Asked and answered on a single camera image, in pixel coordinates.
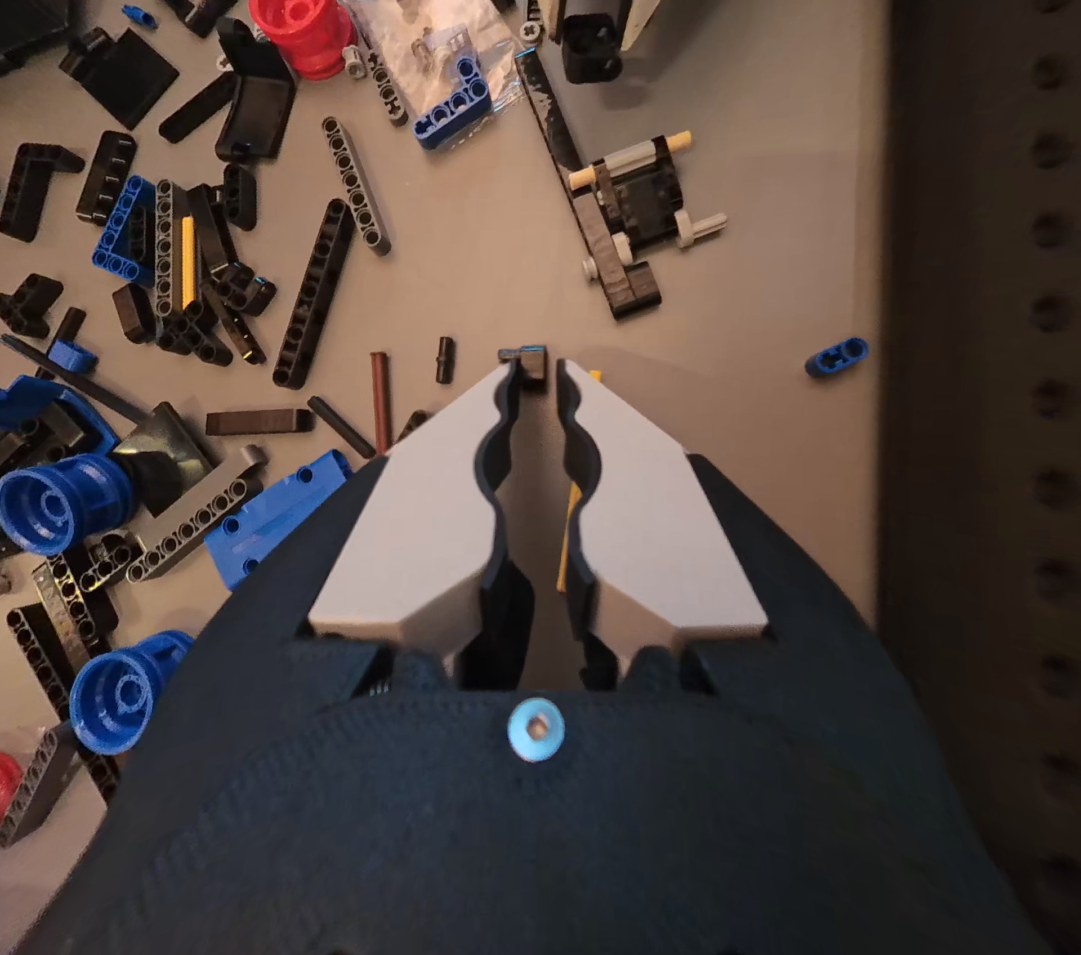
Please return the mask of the grey desk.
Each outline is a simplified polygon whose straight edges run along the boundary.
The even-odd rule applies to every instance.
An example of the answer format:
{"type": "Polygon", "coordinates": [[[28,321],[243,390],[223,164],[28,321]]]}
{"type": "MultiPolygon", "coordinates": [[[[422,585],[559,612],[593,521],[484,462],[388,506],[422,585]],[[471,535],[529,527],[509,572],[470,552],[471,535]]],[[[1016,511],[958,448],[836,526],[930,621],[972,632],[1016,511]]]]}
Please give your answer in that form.
{"type": "MultiPolygon", "coordinates": [[[[84,0],[86,26],[111,34],[133,2],[160,21],[147,38],[181,70],[133,131],[144,177],[213,178],[222,116],[178,146],[157,127],[215,72],[201,42],[151,0],[84,0]]],[[[620,81],[568,87],[544,43],[549,78],[586,159],[658,132],[690,129],[680,161],[694,218],[728,213],[726,233],[651,258],[663,305],[615,323],[585,283],[578,233],[529,104],[519,100],[450,152],[425,156],[387,124],[371,81],[305,83],[280,159],[258,172],[261,224],[240,256],[279,293],[253,324],[273,358],[301,268],[329,198],[341,193],[321,119],[349,128],[390,227],[387,258],[353,246],[345,304],[333,307],[301,399],[269,367],[228,368],[126,342],[111,293],[90,262],[95,227],[75,218],[86,174],[51,178],[34,244],[2,235],[2,291],[30,271],[65,286],[52,319],[86,310],[79,340],[96,377],[144,409],[164,399],[201,432],[204,411],[301,407],[324,396],[371,434],[369,353],[389,354],[396,427],[494,368],[495,352],[544,343],[550,356],[601,369],[629,404],[709,457],[873,614],[877,546],[878,358],[835,382],[804,359],[853,336],[879,353],[886,0],[665,0],[620,81]]],[[[577,685],[555,591],[568,479],[553,387],[530,397],[513,435],[506,502],[511,554],[537,593],[524,682],[577,685]]]]}

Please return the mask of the long thin black axle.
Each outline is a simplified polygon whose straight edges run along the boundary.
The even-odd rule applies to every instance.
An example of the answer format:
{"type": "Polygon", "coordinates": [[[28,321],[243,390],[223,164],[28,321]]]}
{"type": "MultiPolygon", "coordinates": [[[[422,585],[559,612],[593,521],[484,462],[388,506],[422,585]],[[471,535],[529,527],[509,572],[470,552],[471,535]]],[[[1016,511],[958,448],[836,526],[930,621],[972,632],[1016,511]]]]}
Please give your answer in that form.
{"type": "Polygon", "coordinates": [[[45,353],[38,350],[36,347],[10,333],[4,333],[1,336],[1,343],[9,350],[19,354],[21,357],[29,360],[35,366],[46,369],[46,372],[52,373],[55,379],[66,383],[74,392],[79,392],[93,403],[101,404],[101,407],[114,411],[115,414],[126,419],[128,422],[141,424],[150,417],[150,412],[131,403],[122,396],[109,392],[84,373],[74,372],[61,367],[61,364],[53,363],[46,357],[45,353]]]}

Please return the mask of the black square panel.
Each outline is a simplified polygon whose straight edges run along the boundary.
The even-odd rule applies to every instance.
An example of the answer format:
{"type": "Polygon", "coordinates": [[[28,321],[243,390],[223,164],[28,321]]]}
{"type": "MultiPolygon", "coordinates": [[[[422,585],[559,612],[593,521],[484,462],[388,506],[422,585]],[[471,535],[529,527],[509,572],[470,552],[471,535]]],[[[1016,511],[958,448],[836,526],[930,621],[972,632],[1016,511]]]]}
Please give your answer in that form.
{"type": "Polygon", "coordinates": [[[61,59],[61,71],[128,130],[141,124],[181,76],[171,62],[133,29],[117,38],[102,28],[74,36],[61,59]]]}

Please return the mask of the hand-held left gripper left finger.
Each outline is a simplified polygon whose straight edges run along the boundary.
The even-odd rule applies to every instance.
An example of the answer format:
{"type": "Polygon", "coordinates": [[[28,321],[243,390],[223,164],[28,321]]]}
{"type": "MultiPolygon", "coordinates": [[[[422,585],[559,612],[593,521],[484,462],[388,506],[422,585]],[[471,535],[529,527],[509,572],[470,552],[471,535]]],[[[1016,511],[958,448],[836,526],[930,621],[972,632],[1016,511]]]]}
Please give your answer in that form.
{"type": "Polygon", "coordinates": [[[316,633],[427,651],[467,689],[519,686],[535,596],[497,490],[524,380],[501,364],[391,448],[309,612],[316,633]]]}

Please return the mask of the blue rectangular panel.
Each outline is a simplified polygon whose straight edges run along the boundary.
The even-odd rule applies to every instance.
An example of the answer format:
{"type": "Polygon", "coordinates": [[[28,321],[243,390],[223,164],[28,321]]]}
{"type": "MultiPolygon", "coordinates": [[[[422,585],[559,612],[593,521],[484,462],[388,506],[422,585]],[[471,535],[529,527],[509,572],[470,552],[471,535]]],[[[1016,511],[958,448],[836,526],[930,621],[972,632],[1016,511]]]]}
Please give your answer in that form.
{"type": "Polygon", "coordinates": [[[329,450],[223,519],[206,535],[204,545],[227,591],[236,591],[352,473],[341,450],[329,450]]]}

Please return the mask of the black dotted mat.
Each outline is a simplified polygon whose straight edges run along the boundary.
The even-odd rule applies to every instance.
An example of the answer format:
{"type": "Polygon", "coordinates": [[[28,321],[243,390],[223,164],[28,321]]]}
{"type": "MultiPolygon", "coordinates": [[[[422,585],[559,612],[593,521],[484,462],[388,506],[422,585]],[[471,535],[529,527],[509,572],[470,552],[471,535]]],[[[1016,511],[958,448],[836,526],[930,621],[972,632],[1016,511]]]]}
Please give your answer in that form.
{"type": "Polygon", "coordinates": [[[880,622],[1079,953],[1080,0],[893,0],[880,622]]]}

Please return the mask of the black pin connector block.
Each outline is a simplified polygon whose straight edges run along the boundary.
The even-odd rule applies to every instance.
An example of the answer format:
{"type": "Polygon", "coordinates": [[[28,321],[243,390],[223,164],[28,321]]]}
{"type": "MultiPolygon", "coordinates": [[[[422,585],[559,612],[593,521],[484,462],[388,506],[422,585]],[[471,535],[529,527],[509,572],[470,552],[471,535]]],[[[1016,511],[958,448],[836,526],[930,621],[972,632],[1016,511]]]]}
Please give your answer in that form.
{"type": "Polygon", "coordinates": [[[611,83],[623,70],[620,37],[609,14],[566,16],[561,30],[561,56],[568,83],[611,83]]]}

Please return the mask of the yellow axle with black connector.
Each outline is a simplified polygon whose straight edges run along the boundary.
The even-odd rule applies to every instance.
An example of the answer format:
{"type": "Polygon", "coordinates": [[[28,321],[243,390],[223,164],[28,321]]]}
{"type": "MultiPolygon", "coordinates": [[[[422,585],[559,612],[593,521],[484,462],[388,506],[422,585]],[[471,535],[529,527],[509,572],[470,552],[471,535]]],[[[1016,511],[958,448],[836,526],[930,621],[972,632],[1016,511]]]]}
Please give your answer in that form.
{"type": "Polygon", "coordinates": [[[585,421],[587,385],[598,380],[571,359],[559,358],[556,366],[557,417],[563,433],[562,465],[572,487],[564,519],[557,591],[568,603],[588,595],[593,571],[583,551],[582,517],[601,479],[603,461],[596,435],[585,421]]]}

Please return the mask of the dark grey long beam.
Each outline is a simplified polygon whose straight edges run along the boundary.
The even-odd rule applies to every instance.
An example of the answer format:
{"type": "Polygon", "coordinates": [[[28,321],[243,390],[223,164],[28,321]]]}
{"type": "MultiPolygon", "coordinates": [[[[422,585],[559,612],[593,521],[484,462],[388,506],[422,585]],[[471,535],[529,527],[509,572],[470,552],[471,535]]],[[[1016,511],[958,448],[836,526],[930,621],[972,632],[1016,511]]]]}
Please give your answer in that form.
{"type": "Polygon", "coordinates": [[[392,242],[353,141],[341,120],[333,116],[324,117],[321,128],[341,176],[346,203],[357,231],[376,257],[385,258],[392,249],[392,242]]]}

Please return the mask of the black chassis on blue frame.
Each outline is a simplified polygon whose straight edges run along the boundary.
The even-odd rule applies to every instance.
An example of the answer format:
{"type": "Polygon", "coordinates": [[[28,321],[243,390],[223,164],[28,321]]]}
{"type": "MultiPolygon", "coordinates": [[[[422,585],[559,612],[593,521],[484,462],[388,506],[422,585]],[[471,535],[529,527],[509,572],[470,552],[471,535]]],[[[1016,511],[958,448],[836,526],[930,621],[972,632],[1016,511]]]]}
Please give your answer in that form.
{"type": "Polygon", "coordinates": [[[15,379],[1,392],[1,473],[93,453],[104,456],[119,437],[96,409],[55,381],[15,379]]]}

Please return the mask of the blue angled beam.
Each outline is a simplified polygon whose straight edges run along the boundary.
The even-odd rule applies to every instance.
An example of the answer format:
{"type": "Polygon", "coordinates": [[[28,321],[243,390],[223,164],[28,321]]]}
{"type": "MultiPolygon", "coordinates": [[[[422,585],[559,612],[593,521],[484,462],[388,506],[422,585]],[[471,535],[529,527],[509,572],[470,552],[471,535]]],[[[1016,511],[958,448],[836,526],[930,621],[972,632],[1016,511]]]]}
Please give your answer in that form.
{"type": "Polygon", "coordinates": [[[413,136],[425,151],[433,151],[458,137],[492,110],[492,97],[480,64],[472,56],[454,63],[455,88],[413,123],[413,136]]]}
{"type": "Polygon", "coordinates": [[[101,271],[124,283],[155,286],[155,204],[152,181],[129,176],[91,254],[101,271]]]}

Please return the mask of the small blue two-hole beam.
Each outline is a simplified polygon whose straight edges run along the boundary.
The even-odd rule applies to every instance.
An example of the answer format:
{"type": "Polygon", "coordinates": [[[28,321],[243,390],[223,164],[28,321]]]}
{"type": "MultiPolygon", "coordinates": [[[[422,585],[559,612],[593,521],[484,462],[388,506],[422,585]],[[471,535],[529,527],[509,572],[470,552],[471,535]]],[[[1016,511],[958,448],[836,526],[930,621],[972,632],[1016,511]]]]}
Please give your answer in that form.
{"type": "Polygon", "coordinates": [[[812,355],[804,364],[810,379],[832,379],[837,374],[859,364],[869,355],[866,340],[853,337],[826,347],[812,355]]]}

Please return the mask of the small black axle connector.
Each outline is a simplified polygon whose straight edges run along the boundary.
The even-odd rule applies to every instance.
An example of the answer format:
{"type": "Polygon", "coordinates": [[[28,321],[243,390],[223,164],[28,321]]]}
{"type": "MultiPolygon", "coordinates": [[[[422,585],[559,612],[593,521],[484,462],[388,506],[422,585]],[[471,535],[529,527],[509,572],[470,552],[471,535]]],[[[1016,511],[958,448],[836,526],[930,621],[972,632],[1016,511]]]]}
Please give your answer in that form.
{"type": "Polygon", "coordinates": [[[544,344],[504,347],[497,352],[501,363],[520,366],[523,389],[545,392],[548,381],[548,352],[544,344]]]}

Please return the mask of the short grey beam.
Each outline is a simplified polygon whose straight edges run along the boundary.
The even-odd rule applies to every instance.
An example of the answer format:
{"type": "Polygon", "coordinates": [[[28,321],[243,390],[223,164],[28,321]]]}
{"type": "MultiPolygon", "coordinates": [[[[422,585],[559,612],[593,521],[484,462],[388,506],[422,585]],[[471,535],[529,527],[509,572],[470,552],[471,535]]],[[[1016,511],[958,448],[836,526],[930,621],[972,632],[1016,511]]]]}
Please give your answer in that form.
{"type": "Polygon", "coordinates": [[[405,127],[409,120],[408,108],[398,94],[392,76],[386,68],[378,53],[365,44],[363,47],[363,61],[368,67],[374,87],[384,105],[390,124],[393,127],[405,127]]]}

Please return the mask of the black beam frame assembly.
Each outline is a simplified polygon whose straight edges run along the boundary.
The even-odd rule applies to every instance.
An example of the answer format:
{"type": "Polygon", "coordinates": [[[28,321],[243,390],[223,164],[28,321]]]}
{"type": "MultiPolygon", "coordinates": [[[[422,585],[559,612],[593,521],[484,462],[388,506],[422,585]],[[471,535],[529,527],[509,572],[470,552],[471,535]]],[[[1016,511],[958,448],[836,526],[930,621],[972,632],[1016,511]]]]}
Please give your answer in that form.
{"type": "Polygon", "coordinates": [[[663,244],[688,250],[728,224],[723,213],[693,220],[684,204],[673,160],[692,144],[692,135],[652,137],[586,164],[537,50],[526,49],[515,62],[580,233],[587,282],[601,288],[617,321],[655,309],[663,297],[648,251],[663,244]]]}

